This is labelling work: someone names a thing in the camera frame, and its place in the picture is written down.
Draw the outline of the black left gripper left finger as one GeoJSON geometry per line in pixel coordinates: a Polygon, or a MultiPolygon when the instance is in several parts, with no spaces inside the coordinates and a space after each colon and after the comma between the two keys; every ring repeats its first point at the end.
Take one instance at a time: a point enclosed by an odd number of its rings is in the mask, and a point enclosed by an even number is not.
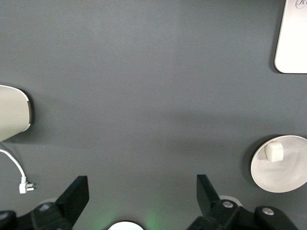
{"type": "Polygon", "coordinates": [[[54,202],[44,202],[17,217],[0,212],[2,230],[71,230],[89,201],[88,177],[78,176],[54,202]]]}

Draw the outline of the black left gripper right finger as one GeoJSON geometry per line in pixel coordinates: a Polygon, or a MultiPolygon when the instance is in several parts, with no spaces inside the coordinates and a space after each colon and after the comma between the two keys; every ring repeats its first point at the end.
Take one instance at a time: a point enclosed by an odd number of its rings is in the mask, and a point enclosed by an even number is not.
{"type": "Polygon", "coordinates": [[[197,175],[197,202],[202,215],[189,230],[296,230],[281,210],[258,206],[248,211],[230,199],[221,199],[205,174],[197,175]]]}

